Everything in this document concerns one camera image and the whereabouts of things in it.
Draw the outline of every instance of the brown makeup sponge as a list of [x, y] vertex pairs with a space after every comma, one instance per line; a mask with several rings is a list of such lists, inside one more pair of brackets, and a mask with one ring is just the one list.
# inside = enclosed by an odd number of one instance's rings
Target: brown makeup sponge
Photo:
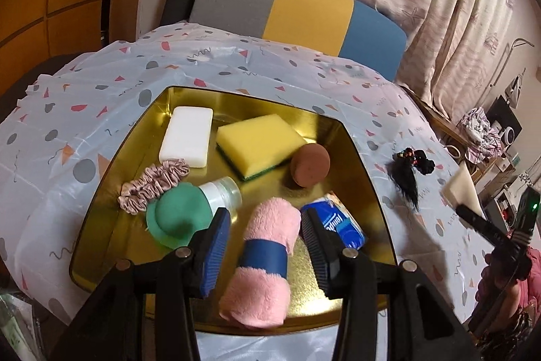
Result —
[[327, 149], [320, 144], [305, 144], [291, 158], [289, 170], [293, 181], [306, 188], [323, 181], [330, 167]]

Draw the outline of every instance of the yellow sponge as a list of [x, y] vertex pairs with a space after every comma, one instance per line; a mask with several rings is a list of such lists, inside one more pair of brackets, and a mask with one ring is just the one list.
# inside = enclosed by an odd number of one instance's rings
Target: yellow sponge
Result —
[[247, 181], [289, 159], [306, 141], [278, 115], [264, 115], [221, 126], [216, 143]]

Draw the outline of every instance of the tissue packet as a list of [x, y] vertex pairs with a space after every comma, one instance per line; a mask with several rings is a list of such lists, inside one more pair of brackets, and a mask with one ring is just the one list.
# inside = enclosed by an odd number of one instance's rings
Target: tissue packet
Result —
[[333, 192], [306, 204], [301, 211], [310, 207], [316, 209], [325, 229], [336, 231], [346, 247], [359, 249], [366, 242], [361, 227]]

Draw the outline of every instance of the pink jacket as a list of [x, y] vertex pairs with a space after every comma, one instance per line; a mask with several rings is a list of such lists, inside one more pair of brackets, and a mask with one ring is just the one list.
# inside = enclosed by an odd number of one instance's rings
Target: pink jacket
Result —
[[532, 271], [528, 278], [520, 283], [520, 307], [525, 308], [531, 302], [536, 308], [536, 320], [541, 315], [541, 253], [528, 248], [528, 257], [532, 259]]

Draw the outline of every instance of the metallic tray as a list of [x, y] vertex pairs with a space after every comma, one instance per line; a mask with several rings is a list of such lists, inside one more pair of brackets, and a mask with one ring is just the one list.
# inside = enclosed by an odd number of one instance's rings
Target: metallic tray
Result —
[[[200, 185], [231, 176], [237, 181], [243, 199], [242, 208], [232, 213], [231, 235], [215, 290], [206, 300], [192, 300], [196, 330], [231, 335], [277, 335], [336, 324], [341, 301], [328, 300], [317, 287], [308, 252], [300, 238], [288, 262], [291, 304], [281, 327], [244, 331], [218, 315], [218, 300], [235, 270], [248, 219], [258, 203], [272, 196], [283, 197], [300, 208], [334, 191], [369, 238], [363, 250], [375, 261], [396, 263], [378, 198], [342, 123], [313, 112], [245, 95], [186, 87], [170, 87], [160, 94], [134, 125], [99, 184], [71, 259], [72, 280], [84, 290], [92, 291], [119, 258], [141, 264], [159, 260], [170, 252], [145, 230], [144, 215], [132, 216], [120, 210], [117, 197], [124, 182], [139, 177], [145, 167], [158, 162], [170, 115], [177, 106], [214, 110], [208, 165], [204, 169], [191, 169], [187, 180]], [[310, 189], [295, 188], [287, 164], [252, 181], [240, 182], [216, 150], [219, 126], [271, 113], [282, 117], [305, 139], [317, 141], [327, 148], [331, 156], [331, 171], [322, 183]], [[385, 307], [385, 298], [380, 298], [379, 306]], [[147, 298], [147, 314], [154, 314], [153, 295]]]

